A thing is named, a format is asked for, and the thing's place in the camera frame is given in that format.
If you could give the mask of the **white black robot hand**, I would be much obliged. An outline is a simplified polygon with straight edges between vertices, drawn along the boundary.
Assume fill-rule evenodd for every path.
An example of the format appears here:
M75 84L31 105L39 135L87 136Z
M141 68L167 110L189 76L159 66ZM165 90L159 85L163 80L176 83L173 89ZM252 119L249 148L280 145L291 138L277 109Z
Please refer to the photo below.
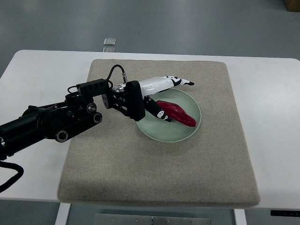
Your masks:
M194 83L175 76L153 77L140 82L128 82L123 86L124 91L129 94L127 109L134 114L133 119L136 121L143 119L145 112L148 111L156 118L171 122L173 119L167 116L164 110L157 104L157 101L150 96L179 85L193 86Z

